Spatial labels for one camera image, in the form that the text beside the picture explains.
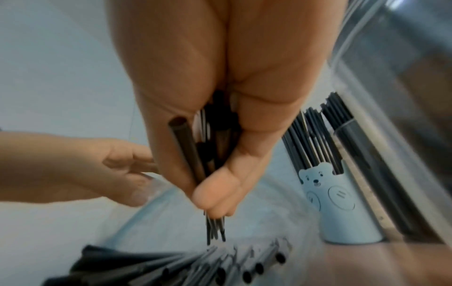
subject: gray floor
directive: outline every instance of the gray floor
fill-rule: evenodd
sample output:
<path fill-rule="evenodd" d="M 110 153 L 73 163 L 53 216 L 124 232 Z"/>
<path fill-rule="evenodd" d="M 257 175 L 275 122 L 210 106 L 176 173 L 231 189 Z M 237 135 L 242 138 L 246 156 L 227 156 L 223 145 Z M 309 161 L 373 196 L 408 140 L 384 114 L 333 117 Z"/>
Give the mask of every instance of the gray floor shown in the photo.
<path fill-rule="evenodd" d="M 323 70 L 308 105 L 331 91 Z M 0 0 L 0 127 L 146 143 L 101 0 Z M 268 173 L 299 188 L 282 144 Z M 64 274 L 115 204 L 0 204 L 0 285 Z"/>

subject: human hand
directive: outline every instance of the human hand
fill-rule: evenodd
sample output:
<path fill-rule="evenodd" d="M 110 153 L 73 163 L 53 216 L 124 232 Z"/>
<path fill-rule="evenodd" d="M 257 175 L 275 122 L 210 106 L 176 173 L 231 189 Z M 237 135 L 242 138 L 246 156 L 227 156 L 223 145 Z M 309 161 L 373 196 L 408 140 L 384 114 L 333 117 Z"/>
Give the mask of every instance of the human hand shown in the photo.
<path fill-rule="evenodd" d="M 151 150 L 118 139 L 0 132 L 0 201 L 48 203 L 105 196 L 140 206 L 158 172 Z"/>
<path fill-rule="evenodd" d="M 347 1 L 106 3 L 162 175 L 210 217 L 232 215 L 311 90 Z M 226 164 L 196 186 L 168 122 L 175 116 L 192 121 L 224 86 L 243 132 Z"/>

